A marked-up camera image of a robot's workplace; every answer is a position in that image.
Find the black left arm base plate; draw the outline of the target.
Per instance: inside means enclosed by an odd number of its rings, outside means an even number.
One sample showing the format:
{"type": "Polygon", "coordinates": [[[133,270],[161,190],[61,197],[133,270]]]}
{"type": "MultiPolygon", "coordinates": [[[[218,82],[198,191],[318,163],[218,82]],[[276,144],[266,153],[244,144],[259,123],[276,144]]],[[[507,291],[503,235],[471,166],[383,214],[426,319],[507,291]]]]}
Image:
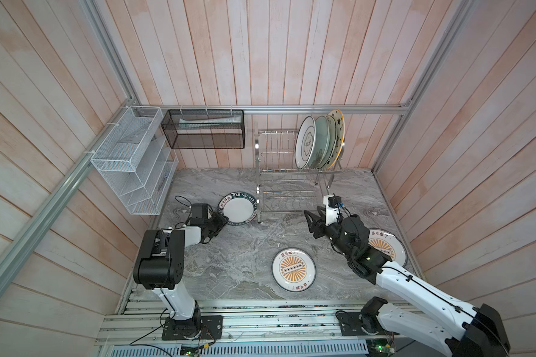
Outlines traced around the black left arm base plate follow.
{"type": "Polygon", "coordinates": [[[175,320],[168,318],[163,327],[163,341],[184,341],[192,339],[221,339],[223,330],[223,316],[204,315],[194,316],[189,320],[175,320]]]}

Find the cream plate with berry sprigs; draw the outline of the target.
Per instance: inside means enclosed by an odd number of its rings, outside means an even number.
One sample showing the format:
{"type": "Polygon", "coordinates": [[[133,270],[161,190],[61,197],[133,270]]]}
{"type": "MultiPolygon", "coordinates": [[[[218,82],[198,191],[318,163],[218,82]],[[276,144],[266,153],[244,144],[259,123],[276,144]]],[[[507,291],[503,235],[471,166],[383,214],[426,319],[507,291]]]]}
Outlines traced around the cream plate with berry sprigs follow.
{"type": "Polygon", "coordinates": [[[330,163],[333,150],[336,145],[336,121],[331,115],[326,116],[328,124],[328,145],[320,163],[320,169],[326,169],[330,163]]]}

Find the dark-rim lettered white plate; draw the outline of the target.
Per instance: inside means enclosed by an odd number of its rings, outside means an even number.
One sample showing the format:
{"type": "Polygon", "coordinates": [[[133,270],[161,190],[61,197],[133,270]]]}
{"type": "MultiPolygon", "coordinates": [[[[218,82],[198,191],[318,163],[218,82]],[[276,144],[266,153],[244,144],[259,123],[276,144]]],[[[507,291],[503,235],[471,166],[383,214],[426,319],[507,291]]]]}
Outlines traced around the dark-rim lettered white plate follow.
{"type": "Polygon", "coordinates": [[[218,211],[226,217],[228,226],[251,223],[258,214],[258,200],[250,193],[237,191],[223,197],[218,211]]]}

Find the white plate with flower outline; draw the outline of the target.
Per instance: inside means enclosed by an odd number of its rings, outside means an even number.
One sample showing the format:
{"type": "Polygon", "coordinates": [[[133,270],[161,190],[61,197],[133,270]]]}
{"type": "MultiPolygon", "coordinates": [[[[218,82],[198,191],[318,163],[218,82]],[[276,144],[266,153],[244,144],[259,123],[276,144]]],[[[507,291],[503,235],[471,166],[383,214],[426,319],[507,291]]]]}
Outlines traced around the white plate with flower outline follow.
{"type": "Polygon", "coordinates": [[[299,170],[304,169],[312,156],[316,133],[316,122],[312,116],[306,117],[299,128],[295,145],[295,161],[299,170]]]}

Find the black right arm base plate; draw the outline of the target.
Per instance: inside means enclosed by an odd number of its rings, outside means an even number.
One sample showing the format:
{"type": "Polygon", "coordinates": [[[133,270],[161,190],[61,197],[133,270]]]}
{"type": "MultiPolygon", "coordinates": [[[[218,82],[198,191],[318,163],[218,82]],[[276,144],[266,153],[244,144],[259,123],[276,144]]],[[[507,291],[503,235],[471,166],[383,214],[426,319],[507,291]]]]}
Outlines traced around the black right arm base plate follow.
{"type": "Polygon", "coordinates": [[[335,317],[339,322],[342,336],[397,336],[398,333],[384,330],[378,320],[361,312],[346,312],[338,310],[335,317]]]}

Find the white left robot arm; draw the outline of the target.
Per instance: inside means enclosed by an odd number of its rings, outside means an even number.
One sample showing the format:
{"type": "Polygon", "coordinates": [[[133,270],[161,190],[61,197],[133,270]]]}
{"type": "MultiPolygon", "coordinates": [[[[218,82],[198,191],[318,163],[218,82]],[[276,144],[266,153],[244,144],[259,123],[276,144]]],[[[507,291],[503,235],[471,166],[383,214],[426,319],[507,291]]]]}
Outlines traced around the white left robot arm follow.
{"type": "Polygon", "coordinates": [[[133,279],[152,291],[165,305],[165,326],[194,336],[201,328],[200,308],[182,282],[185,249],[207,244],[227,225],[229,218],[209,204],[194,204],[183,223],[172,228],[148,230],[135,260],[133,279]]]}

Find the pale green plate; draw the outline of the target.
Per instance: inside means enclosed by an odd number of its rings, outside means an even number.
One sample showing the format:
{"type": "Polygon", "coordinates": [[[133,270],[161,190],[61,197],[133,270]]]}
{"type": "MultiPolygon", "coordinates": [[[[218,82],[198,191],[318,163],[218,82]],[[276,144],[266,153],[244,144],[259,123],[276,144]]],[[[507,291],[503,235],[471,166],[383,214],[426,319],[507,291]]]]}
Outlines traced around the pale green plate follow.
{"type": "Polygon", "coordinates": [[[319,169],[329,146],[329,126],[326,116],[319,116],[316,121],[316,139],[309,167],[319,169]]]}

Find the cat and stars orange-rim plate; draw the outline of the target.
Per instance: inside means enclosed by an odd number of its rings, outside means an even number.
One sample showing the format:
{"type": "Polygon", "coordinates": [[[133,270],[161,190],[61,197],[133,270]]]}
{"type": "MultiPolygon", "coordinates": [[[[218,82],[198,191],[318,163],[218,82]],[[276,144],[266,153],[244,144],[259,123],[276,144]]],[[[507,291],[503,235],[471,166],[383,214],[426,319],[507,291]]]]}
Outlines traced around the cat and stars orange-rim plate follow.
{"type": "Polygon", "coordinates": [[[328,163],[328,169],[332,169],[339,160],[340,154],[344,147],[345,140],[345,119],[342,112],[338,109],[333,110],[329,115],[334,119],[336,126],[336,139],[331,157],[328,163]]]}

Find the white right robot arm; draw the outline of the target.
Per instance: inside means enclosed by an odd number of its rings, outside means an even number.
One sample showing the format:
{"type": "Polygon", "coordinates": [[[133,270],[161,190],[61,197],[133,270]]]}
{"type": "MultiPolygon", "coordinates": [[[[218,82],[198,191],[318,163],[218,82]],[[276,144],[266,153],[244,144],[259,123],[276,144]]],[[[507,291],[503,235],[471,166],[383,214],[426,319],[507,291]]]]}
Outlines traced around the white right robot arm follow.
{"type": "Polygon", "coordinates": [[[445,356],[509,356],[511,345],[496,309],[461,301],[407,271],[369,244],[370,230],[357,215],[326,214],[322,207],[304,215],[312,235],[329,238],[355,275],[421,310],[419,315],[405,312],[373,297],[357,314],[337,312],[341,324],[368,335],[400,334],[445,356]]]}

